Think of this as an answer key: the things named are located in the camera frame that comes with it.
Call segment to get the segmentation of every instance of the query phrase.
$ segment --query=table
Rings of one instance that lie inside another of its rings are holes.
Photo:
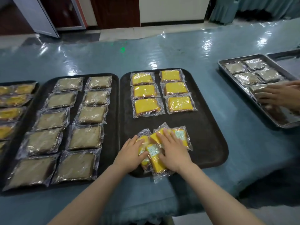
[[[294,49],[300,18],[140,40],[43,44],[0,50],[1,81],[47,80],[67,75],[184,68],[202,92],[229,146],[228,160],[204,172],[233,196],[300,155],[299,128],[271,129],[217,71],[220,59]],[[3,224],[46,224],[87,185],[0,197]],[[197,212],[201,204],[178,175],[154,184],[127,175],[107,204],[101,224],[124,224]]]

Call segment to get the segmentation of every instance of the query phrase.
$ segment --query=tray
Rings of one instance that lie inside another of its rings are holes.
[[[260,58],[262,59],[266,64],[268,64],[270,67],[274,68],[276,71],[278,71],[281,75],[283,75],[286,79],[292,81],[297,80],[295,76],[290,74],[288,71],[286,71],[284,68],[276,64],[276,62],[272,61],[270,58],[268,58],[265,55],[262,54],[256,54],[256,55],[250,55],[250,56],[244,56],[244,57],[237,57],[237,58],[231,58],[226,60],[220,60],[218,61],[219,68],[222,70],[222,72],[229,77],[229,79],[250,99],[250,101],[265,115],[267,116],[277,127],[280,128],[294,128],[300,125],[300,121],[293,122],[293,123],[287,123],[283,124],[277,121],[273,116],[271,116],[271,113],[269,113],[268,110],[264,109],[259,103],[256,102],[256,99],[254,98],[253,94],[247,89],[247,87],[244,87],[241,85],[238,80],[223,66],[223,64],[229,63],[229,62],[235,62],[235,61],[245,61],[250,59],[256,59]]]
[[[100,155],[100,161],[99,161],[99,167],[98,167],[98,176],[103,173],[104,170],[107,169],[108,166],[110,166],[113,162],[115,157],[117,156],[119,152],[119,129],[118,129],[118,123],[119,123],[119,78],[111,73],[100,73],[100,74],[87,74],[87,75],[75,75],[75,76],[67,76],[67,77],[57,77],[54,79],[51,79],[47,81],[37,92],[36,97],[32,101],[31,106],[33,109],[31,110],[30,114],[28,115],[30,118],[28,118],[28,123],[26,124],[24,133],[29,131],[35,121],[36,121],[36,112],[40,109],[42,109],[45,100],[48,97],[48,94],[53,91],[53,88],[58,81],[58,79],[62,78],[74,78],[74,77],[84,77],[83,85],[85,86],[87,80],[91,76],[112,76],[112,84],[111,84],[111,94],[110,94],[110,104],[108,106],[108,113],[106,117],[106,125],[103,125],[104,128],[104,141],[102,144],[102,151]],[[82,102],[84,96],[84,87],[82,91],[78,92],[76,102],[74,104],[74,107],[70,110],[70,125],[73,123],[73,120],[77,114],[77,110],[79,105]],[[63,133],[63,139],[62,143],[59,147],[59,152],[63,151],[66,145],[66,140],[68,136],[68,131],[70,129],[67,127],[64,130]],[[17,153],[17,150],[19,149],[19,146],[21,144],[22,139],[20,140],[20,143],[18,145],[15,145],[14,148],[14,154]],[[1,187],[3,188],[6,179],[8,178],[9,174],[17,164],[17,161],[14,160],[14,157],[10,158],[10,166],[8,169],[8,172],[6,173],[6,178],[4,182],[2,182]],[[20,187],[17,189],[11,189],[2,192],[2,194],[16,194],[16,193],[23,193],[27,191],[37,191],[37,190],[44,190],[49,188],[56,188],[56,187],[62,187],[62,186],[70,186],[70,185],[76,185],[76,184],[86,184],[88,181],[70,181],[70,182],[63,182],[61,184],[54,184],[50,185],[49,187],[45,187],[43,185],[37,185],[37,186],[31,186],[31,187]]]
[[[267,54],[267,57],[300,79],[300,49]]]
[[[155,72],[155,82],[162,96],[159,77],[160,70],[167,69],[136,71],[135,73]],[[170,128],[185,125],[194,148],[194,151],[189,151],[192,161],[200,168],[219,166],[227,160],[229,153],[227,143],[192,75],[184,69],[182,71],[185,75],[186,85],[192,93],[192,98],[198,111],[171,115],[166,112],[165,115],[136,119],[133,118],[130,98],[130,72],[122,76],[120,79],[120,145],[123,145],[126,140],[132,138],[142,129],[149,128],[153,131],[153,129],[156,129],[164,122],[167,122]],[[144,175],[143,169],[140,166],[130,174],[139,178],[151,175],[150,173]]]
[[[0,83],[0,86],[11,86],[11,85],[32,84],[32,83],[36,83],[35,88],[32,91],[32,94],[36,94],[40,84],[34,80]],[[31,113],[34,110],[34,107],[32,106],[33,100],[34,98],[24,105],[27,107],[27,109],[25,113],[22,115],[22,117],[19,119],[16,125],[16,130],[13,133],[11,140],[9,140],[9,143],[3,147],[3,151],[2,153],[0,153],[0,187],[2,187],[3,179],[5,178],[5,174],[9,168],[9,163],[16,156],[17,153],[16,148],[17,149],[19,148],[23,136],[26,133],[27,120],[28,118],[30,118]]]

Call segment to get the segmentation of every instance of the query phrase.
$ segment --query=white door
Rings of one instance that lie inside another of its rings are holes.
[[[13,0],[36,33],[59,38],[40,0]]]

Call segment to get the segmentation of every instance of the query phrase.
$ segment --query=person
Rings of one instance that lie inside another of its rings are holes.
[[[300,110],[300,80],[282,85],[268,85],[255,92],[258,102]]]
[[[165,155],[159,158],[164,165],[180,174],[192,187],[214,225],[264,224],[245,206],[213,182],[192,162],[186,147],[175,134],[164,130],[157,134],[163,143]],[[91,185],[56,215],[48,225],[97,224],[105,204],[115,187],[129,172],[136,169],[148,156],[138,155],[143,140],[137,136],[128,139],[110,165]]]

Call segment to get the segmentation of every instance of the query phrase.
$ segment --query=silver baking tray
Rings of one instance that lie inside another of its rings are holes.
[[[266,55],[276,62],[290,74],[300,79],[300,49],[284,51],[280,53],[270,53]]]
[[[283,77],[285,77],[287,80],[292,81],[292,80],[297,80],[295,76],[290,74],[288,71],[286,71],[284,68],[276,64],[273,60],[268,58],[267,56],[263,54],[256,54],[256,55],[250,55],[250,56],[244,56],[244,57],[237,57],[237,58],[231,58],[231,59],[226,59],[226,60],[220,60],[218,61],[219,68],[221,72],[223,72],[229,79],[240,89],[241,92],[243,92],[249,99],[252,101],[252,103],[267,117],[269,118],[277,127],[284,128],[284,129],[289,129],[289,128],[294,128],[297,126],[300,126],[300,117],[295,118],[295,119],[290,119],[286,118],[286,120],[289,123],[282,123],[280,121],[277,121],[263,106],[261,106],[253,96],[252,92],[248,89],[248,87],[243,86],[242,84],[239,83],[239,81],[232,75],[227,68],[224,67],[224,64],[226,63],[231,63],[231,62],[236,62],[236,61],[246,61],[246,60],[251,60],[251,59],[256,59],[260,58],[262,61],[264,61],[269,67],[275,69],[280,73]],[[283,108],[284,114],[286,114],[287,109]]]

